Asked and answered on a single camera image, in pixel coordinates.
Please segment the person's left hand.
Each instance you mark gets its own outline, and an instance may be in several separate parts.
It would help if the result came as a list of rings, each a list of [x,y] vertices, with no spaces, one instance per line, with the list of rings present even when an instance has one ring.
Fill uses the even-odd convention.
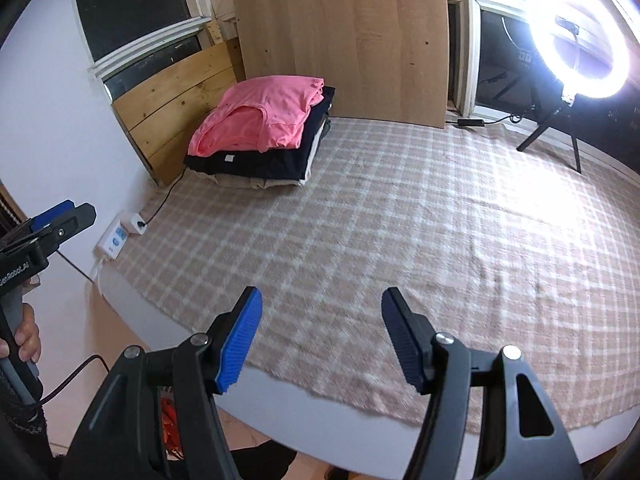
[[[41,356],[40,330],[36,323],[34,308],[24,302],[23,318],[17,327],[14,339],[17,344],[17,355],[23,362],[37,363]]]

